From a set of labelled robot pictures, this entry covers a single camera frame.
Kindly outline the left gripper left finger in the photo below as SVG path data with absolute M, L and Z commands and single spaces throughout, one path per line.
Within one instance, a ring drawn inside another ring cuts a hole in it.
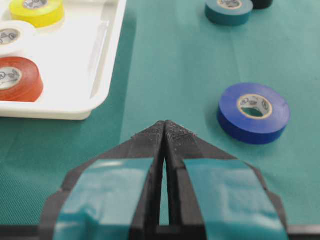
M 42 240 L 147 240 L 159 224 L 165 123 L 69 171 L 42 212 Z

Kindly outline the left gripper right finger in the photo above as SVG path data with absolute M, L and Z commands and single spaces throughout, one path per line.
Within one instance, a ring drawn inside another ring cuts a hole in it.
M 169 222 L 185 240 L 286 240 L 280 197 L 255 167 L 167 120 Z

